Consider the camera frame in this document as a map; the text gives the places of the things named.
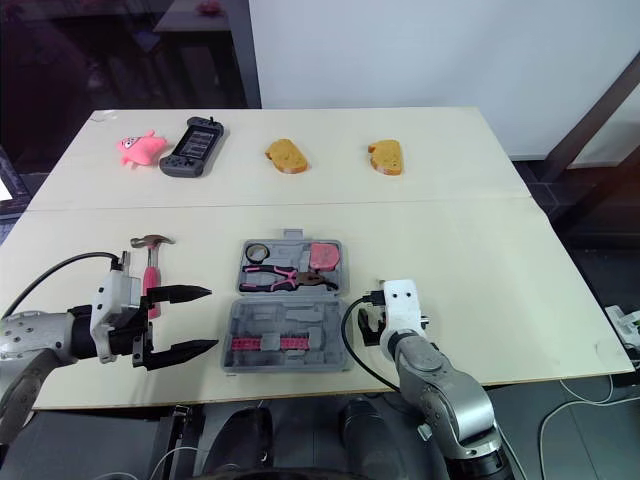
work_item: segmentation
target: black cable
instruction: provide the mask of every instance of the black cable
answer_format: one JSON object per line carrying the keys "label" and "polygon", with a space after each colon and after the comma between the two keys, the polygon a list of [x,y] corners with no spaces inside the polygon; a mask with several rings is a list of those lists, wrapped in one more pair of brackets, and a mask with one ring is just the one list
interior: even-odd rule
{"label": "black cable", "polygon": [[344,316],[342,317],[342,323],[340,324],[340,333],[342,334],[342,341],[344,342],[344,346],[346,347],[347,352],[349,352],[349,354],[353,357],[356,363],[360,365],[365,372],[367,372],[376,380],[379,380],[380,382],[384,383],[391,390],[395,392],[400,392],[400,389],[398,387],[396,387],[393,383],[391,383],[386,378],[383,378],[380,375],[378,375],[376,372],[371,370],[362,360],[360,360],[360,357],[358,357],[356,352],[353,351],[353,348],[351,348],[351,345],[349,344],[349,339],[347,338],[347,321],[349,320],[349,318],[351,318],[351,313],[353,312],[353,309],[356,308],[359,304],[367,301],[368,298],[369,297],[359,298],[358,300],[353,302],[351,305],[349,305],[349,308],[347,308],[347,311],[344,313]]}
{"label": "black cable", "polygon": [[104,258],[111,259],[112,269],[117,268],[118,266],[118,262],[119,262],[118,257],[113,253],[109,253],[109,252],[88,252],[88,253],[83,253],[81,255],[76,255],[71,258],[67,258],[66,260],[63,260],[57,265],[54,265],[53,267],[51,267],[49,270],[47,270],[38,278],[36,278],[33,282],[31,282],[29,286],[25,288],[20,295],[18,295],[18,298],[16,298],[13,301],[13,303],[9,305],[9,308],[7,308],[7,311],[4,312],[4,314],[2,315],[2,318],[8,317],[9,315],[11,315],[14,312],[14,310],[17,308],[17,306],[20,305],[20,303],[27,297],[27,295],[29,295],[34,288],[40,285],[45,279],[47,279],[53,273],[57,272],[61,268],[66,267],[67,265],[73,262],[77,262],[78,260],[84,260],[85,258],[94,258],[94,257],[104,257]]}

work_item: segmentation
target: pink tape measure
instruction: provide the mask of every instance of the pink tape measure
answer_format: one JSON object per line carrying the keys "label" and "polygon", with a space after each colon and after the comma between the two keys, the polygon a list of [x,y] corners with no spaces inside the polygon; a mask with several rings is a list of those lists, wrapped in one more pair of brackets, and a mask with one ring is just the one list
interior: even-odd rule
{"label": "pink tape measure", "polygon": [[336,269],[340,261],[340,251],[333,243],[312,243],[309,267],[320,272],[330,272]]}

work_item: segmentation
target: pink hammer handle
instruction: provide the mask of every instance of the pink hammer handle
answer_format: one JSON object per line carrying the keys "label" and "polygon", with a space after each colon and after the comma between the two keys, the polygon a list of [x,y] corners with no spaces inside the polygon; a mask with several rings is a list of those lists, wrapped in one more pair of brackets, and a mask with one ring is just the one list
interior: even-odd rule
{"label": "pink hammer handle", "polygon": [[[156,267],[147,267],[144,271],[144,277],[142,278],[142,289],[143,295],[147,294],[148,288],[154,288],[158,286],[159,283],[159,272]],[[149,320],[152,318],[157,318],[160,315],[160,309],[157,305],[154,305],[153,308],[149,309]]]}

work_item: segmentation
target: hammer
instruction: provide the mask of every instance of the hammer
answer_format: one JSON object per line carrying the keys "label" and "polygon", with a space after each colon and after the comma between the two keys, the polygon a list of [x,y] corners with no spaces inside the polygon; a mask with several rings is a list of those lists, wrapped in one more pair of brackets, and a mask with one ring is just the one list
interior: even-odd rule
{"label": "hammer", "polygon": [[[142,279],[143,295],[147,294],[147,289],[157,287],[160,284],[160,271],[158,270],[158,247],[161,243],[174,244],[173,240],[162,235],[145,235],[142,238],[132,238],[133,248],[147,247],[147,268],[144,270]],[[157,305],[149,310],[149,319],[157,318],[160,311]]]}

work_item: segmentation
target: bread slice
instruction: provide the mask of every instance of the bread slice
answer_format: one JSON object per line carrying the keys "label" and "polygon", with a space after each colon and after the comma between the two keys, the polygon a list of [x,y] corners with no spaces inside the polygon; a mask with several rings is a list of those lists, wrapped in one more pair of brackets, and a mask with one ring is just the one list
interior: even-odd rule
{"label": "bread slice", "polygon": [[402,173],[402,149],[396,140],[380,140],[369,145],[371,165],[385,175]]}
{"label": "bread slice", "polygon": [[273,142],[265,154],[273,162],[273,165],[283,173],[300,173],[309,168],[307,159],[288,138],[281,138]]}

